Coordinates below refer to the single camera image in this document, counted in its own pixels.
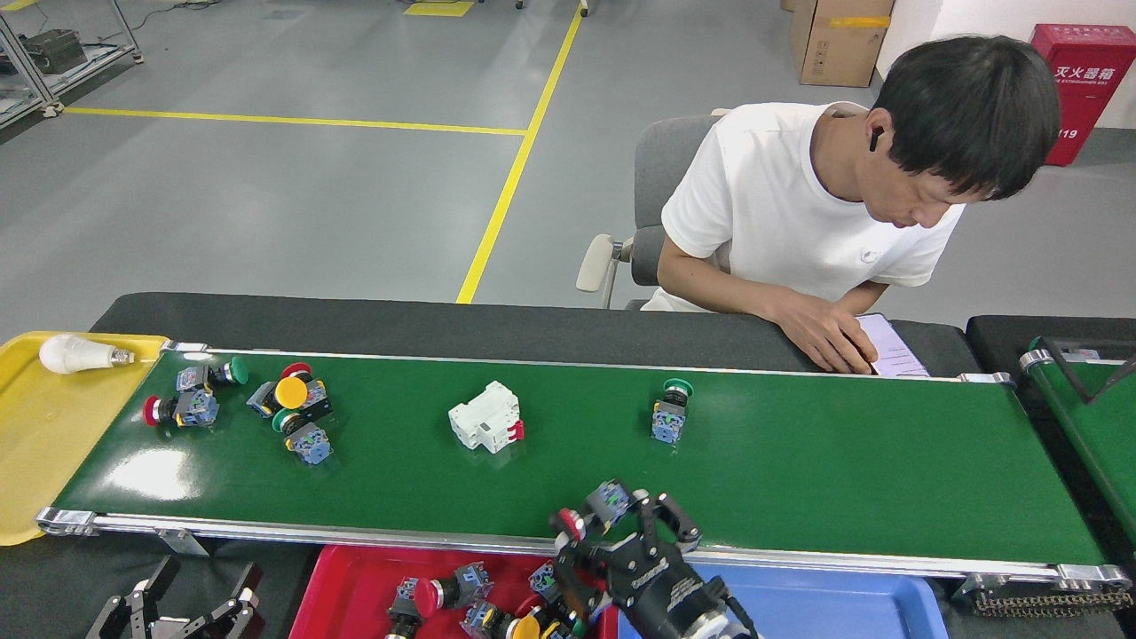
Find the person's right hand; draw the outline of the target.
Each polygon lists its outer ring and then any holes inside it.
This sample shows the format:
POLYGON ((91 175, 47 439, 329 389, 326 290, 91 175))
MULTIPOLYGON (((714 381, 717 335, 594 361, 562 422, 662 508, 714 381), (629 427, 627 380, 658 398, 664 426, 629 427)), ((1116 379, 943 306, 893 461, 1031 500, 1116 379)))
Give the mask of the person's right hand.
POLYGON ((816 296, 783 294, 772 323, 817 367, 840 374, 869 374, 878 359, 872 340, 857 316, 816 296))

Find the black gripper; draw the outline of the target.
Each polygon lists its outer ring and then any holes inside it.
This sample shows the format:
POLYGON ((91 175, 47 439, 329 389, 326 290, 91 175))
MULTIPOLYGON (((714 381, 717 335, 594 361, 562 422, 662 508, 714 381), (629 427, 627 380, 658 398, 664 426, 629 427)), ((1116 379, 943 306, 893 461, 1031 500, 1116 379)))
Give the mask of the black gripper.
MULTIPOLYGON (((635 540, 612 551, 612 600, 641 638, 717 638, 728 626, 725 603, 690 567, 702 529, 669 493, 635 490, 635 540)), ((580 622, 596 622, 607 595, 604 536, 621 514, 557 511, 553 578, 563 606, 580 622)))

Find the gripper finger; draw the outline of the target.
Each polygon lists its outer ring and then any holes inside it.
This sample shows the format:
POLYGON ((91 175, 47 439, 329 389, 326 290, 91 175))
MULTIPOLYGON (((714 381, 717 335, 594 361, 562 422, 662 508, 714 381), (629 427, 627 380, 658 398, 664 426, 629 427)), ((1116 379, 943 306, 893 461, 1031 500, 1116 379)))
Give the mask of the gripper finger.
POLYGON ((158 603, 181 571, 181 562, 167 556, 158 563, 154 573, 141 581, 125 596, 111 596, 91 623, 86 638, 122 638, 130 629, 130 638, 154 638, 158 622, 158 603))
POLYGON ((260 638, 266 621, 259 613, 254 589, 262 578, 264 570, 248 563, 231 597, 210 613, 182 626, 183 638, 260 638))

